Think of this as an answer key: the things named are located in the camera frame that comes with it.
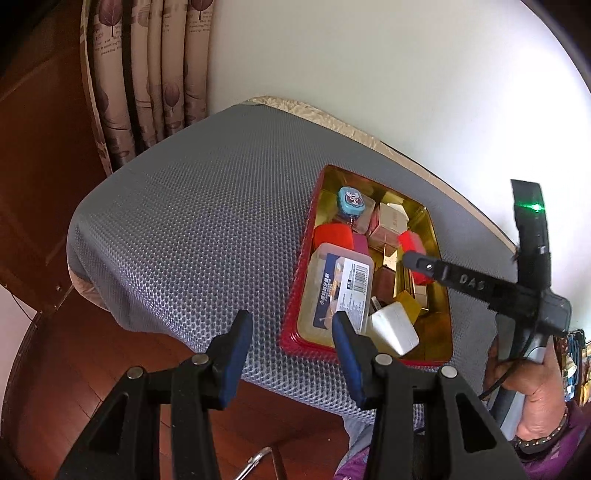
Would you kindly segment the person's right hand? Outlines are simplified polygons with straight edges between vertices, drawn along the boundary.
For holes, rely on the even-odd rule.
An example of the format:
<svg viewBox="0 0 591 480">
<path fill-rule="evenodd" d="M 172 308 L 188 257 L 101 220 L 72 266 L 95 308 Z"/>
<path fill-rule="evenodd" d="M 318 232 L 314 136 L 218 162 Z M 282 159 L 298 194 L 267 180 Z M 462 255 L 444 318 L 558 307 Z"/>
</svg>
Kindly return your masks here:
<svg viewBox="0 0 591 480">
<path fill-rule="evenodd" d="M 502 386 L 524 395 L 521 419 L 513 440 L 554 441 L 566 432 L 568 408 L 556 353 L 546 348 L 542 364 L 519 362 Z"/>
</svg>

